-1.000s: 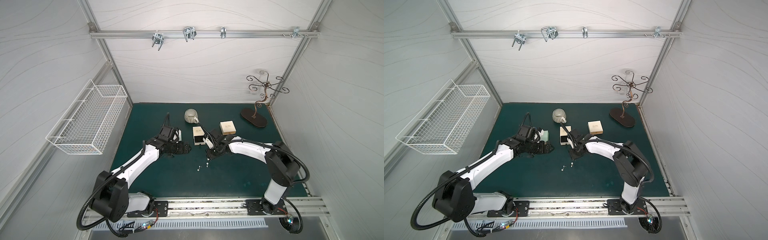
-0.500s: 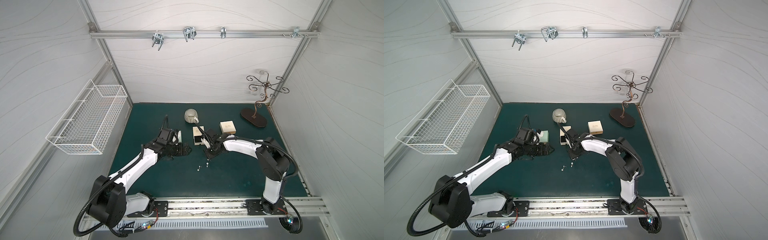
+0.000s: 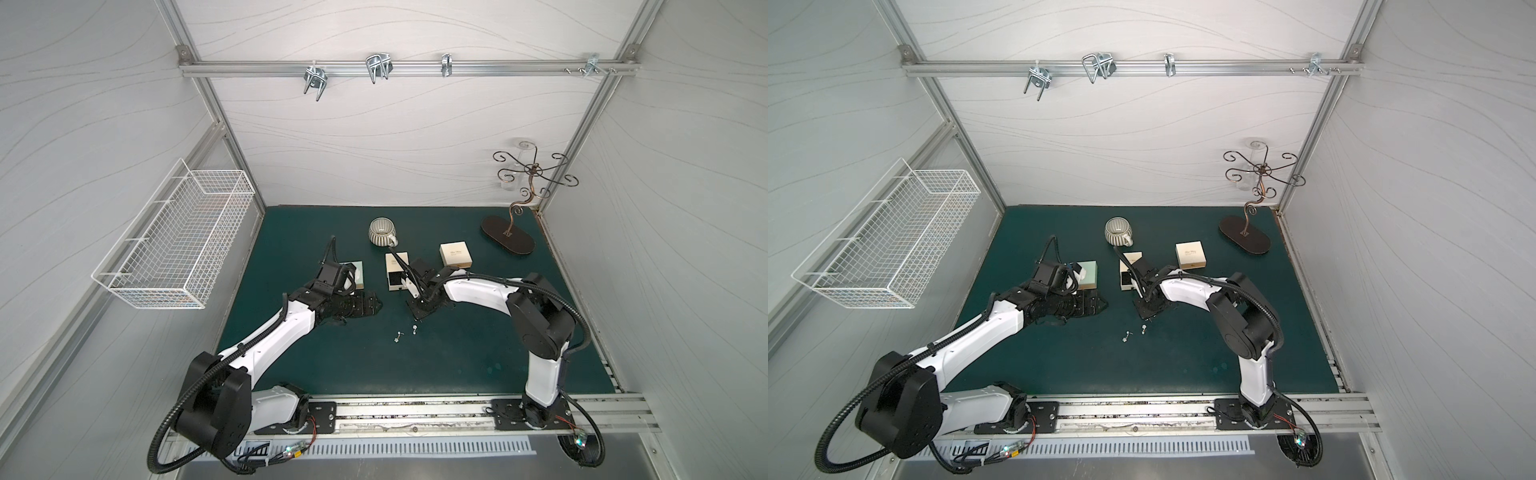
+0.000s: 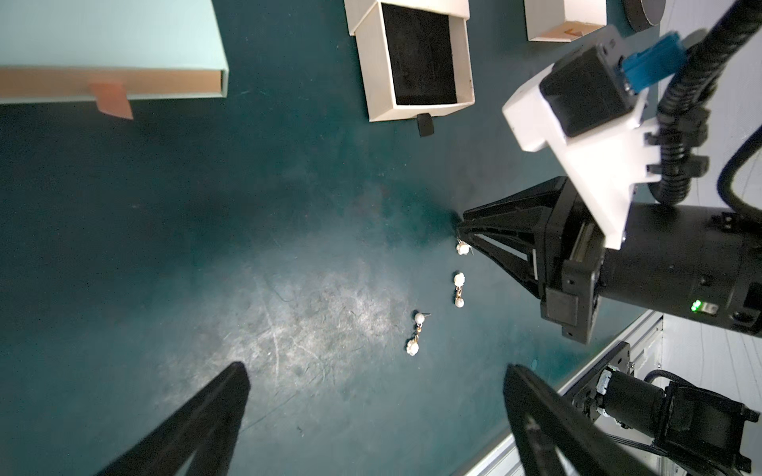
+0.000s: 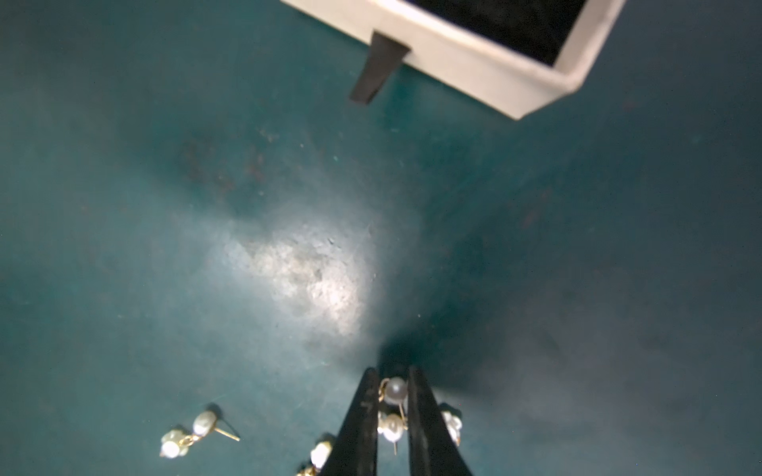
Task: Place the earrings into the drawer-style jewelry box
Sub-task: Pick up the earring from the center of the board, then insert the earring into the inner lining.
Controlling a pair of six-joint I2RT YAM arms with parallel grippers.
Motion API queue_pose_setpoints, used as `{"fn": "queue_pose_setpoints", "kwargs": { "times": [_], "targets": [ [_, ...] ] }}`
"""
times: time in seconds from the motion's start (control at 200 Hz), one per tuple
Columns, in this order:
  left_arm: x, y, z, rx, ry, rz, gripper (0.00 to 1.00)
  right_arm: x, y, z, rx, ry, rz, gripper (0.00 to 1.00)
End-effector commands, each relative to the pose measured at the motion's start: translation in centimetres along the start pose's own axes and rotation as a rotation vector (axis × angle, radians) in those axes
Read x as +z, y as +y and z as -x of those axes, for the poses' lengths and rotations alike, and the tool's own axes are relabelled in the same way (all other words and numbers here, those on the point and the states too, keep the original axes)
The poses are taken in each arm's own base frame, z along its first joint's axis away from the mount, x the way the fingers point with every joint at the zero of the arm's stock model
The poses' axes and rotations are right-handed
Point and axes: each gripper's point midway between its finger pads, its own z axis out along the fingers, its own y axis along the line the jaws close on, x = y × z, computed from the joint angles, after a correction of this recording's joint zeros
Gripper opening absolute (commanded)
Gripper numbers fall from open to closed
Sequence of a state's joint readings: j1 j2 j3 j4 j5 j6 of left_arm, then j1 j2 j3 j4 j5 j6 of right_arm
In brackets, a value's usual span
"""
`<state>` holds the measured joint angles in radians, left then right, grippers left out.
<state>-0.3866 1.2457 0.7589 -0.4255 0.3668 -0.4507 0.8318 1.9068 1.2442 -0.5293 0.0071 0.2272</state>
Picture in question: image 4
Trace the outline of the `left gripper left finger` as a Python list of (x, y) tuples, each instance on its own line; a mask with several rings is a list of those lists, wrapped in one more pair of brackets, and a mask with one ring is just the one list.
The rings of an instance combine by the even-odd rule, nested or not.
[(226, 475), (251, 386), (244, 364), (228, 365), (101, 475)]

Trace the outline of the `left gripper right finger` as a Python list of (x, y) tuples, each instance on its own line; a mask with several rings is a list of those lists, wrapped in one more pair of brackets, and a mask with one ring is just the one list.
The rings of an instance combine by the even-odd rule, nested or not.
[(510, 428), (527, 475), (564, 475), (565, 456), (581, 475), (653, 472), (596, 428), (531, 369), (510, 364), (503, 384)]

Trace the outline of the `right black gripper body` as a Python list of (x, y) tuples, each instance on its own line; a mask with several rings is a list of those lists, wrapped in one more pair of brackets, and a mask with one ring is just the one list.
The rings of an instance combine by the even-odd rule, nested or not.
[(550, 208), (545, 248), (554, 265), (542, 286), (541, 316), (589, 342), (600, 299), (761, 334), (761, 223), (730, 209), (631, 205), (617, 250), (566, 178), (544, 184)]

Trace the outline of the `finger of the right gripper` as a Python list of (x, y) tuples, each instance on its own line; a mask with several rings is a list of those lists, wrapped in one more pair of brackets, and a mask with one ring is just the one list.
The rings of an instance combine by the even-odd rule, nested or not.
[(470, 245), (536, 299), (544, 297), (535, 271), (535, 243), (526, 233), (474, 233)]
[(508, 198), (466, 210), (456, 234), (466, 236), (485, 230), (535, 233), (548, 221), (565, 186), (565, 177), (551, 178)]

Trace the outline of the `small cream jewelry box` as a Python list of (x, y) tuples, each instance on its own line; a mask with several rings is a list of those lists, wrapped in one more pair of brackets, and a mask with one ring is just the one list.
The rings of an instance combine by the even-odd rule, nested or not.
[(468, 45), (470, 2), (345, 0), (356, 41), (368, 119), (434, 119), (468, 108), (475, 94)]

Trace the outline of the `large cream jewelry box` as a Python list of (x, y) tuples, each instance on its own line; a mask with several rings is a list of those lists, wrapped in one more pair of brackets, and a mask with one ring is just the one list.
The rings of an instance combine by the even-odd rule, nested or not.
[(525, 0), (530, 42), (571, 43), (607, 24), (605, 0)]

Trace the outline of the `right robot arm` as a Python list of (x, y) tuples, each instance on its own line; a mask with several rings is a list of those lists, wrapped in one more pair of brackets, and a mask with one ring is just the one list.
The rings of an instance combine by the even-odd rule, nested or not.
[(710, 169), (722, 74), (760, 29), (760, 3), (736, 1), (712, 29), (637, 53), (607, 27), (537, 73), (502, 112), (522, 150), (551, 151), (564, 172), (464, 212), (460, 253), (496, 263), (579, 343), (601, 299), (759, 336), (761, 210), (734, 180), (760, 134), (724, 161), (721, 206), (688, 199)]

